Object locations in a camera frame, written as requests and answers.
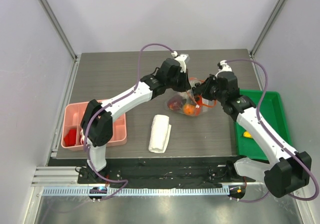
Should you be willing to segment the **yellow fake pepper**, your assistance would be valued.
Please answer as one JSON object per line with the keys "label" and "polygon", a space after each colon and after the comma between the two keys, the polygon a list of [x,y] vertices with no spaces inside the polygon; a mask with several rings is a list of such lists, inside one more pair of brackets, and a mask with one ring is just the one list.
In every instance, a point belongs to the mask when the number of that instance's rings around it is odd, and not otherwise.
{"label": "yellow fake pepper", "polygon": [[247,131],[245,131],[245,132],[243,133],[243,137],[244,137],[244,138],[250,138],[250,139],[252,139],[251,134],[250,134],[249,132],[247,132]]}

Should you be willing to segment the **clear zip top bag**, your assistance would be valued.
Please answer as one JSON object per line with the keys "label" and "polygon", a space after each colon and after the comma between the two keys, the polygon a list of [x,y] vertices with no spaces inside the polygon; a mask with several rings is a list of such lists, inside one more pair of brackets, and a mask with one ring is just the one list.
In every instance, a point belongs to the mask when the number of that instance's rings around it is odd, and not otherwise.
{"label": "clear zip top bag", "polygon": [[201,95],[194,94],[190,89],[186,92],[175,92],[164,105],[169,111],[196,117],[214,108],[217,105],[217,100],[204,99]]}

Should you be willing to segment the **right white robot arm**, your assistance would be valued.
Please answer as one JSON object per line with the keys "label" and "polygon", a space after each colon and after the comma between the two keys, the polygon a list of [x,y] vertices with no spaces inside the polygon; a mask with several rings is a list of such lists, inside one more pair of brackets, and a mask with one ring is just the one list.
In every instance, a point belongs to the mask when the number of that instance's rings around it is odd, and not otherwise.
{"label": "right white robot arm", "polygon": [[243,176],[264,183],[275,197],[283,197],[305,187],[309,181],[319,193],[317,180],[311,173],[311,157],[297,152],[268,124],[250,97],[242,95],[233,72],[210,75],[192,88],[195,96],[221,103],[223,111],[248,131],[268,159],[268,163],[242,157],[226,168],[226,176],[238,181]]}

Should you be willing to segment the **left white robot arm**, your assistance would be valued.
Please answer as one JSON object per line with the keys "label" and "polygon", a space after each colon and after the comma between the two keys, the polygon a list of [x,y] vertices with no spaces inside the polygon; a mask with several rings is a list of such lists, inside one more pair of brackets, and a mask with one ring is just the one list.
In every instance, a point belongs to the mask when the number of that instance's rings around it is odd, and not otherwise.
{"label": "left white robot arm", "polygon": [[188,55],[168,58],[153,73],[142,77],[135,86],[123,93],[102,102],[96,99],[88,102],[80,124],[91,180],[102,183],[106,179],[106,144],[113,136],[113,123],[121,115],[162,95],[167,89],[177,92],[191,89],[188,60]]}

